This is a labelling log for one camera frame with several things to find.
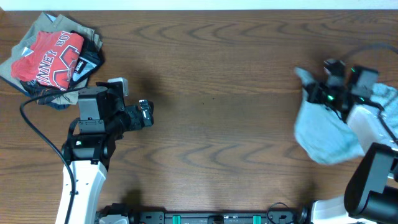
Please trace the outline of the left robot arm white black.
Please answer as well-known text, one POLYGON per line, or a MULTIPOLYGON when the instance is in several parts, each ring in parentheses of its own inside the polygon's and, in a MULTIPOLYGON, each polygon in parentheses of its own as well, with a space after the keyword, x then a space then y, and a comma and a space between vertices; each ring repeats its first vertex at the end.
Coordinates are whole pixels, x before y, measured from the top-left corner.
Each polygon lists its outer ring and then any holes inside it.
POLYGON ((123 86, 107 84, 78 92, 80 116, 62 146, 65 160, 57 223, 94 223, 116 141, 154 123, 154 104, 125 105, 123 86))

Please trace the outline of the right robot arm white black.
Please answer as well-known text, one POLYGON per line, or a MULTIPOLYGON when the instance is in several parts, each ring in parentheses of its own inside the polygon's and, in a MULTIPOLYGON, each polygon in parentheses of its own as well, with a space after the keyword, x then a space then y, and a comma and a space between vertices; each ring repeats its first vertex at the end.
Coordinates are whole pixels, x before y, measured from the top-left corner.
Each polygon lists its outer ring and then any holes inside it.
POLYGON ((397 223, 397 136, 386 122, 385 108, 371 100, 379 73, 355 66, 345 78, 345 63, 328 59, 325 82, 305 86, 311 103, 336 113, 358 138, 364 157, 341 197, 318 200, 305 212, 307 223, 397 223))

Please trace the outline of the light blue t-shirt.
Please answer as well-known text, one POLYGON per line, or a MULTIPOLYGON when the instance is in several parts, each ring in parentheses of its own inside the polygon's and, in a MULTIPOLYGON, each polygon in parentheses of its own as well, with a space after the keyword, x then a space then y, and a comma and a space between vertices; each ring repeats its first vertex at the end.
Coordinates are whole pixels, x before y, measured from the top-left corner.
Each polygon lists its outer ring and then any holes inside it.
MULTIPOLYGON (((302 84, 314 84, 313 75, 299 67, 294 68, 302 84)), ((309 103, 308 93, 302 88, 302 103, 294 125, 296 141, 308 156, 318 164, 334 165, 365 155, 357 136, 335 112, 326 106, 309 103)), ((373 86, 371 100, 385 109, 387 122, 397 136, 397 89, 382 83, 373 86)))

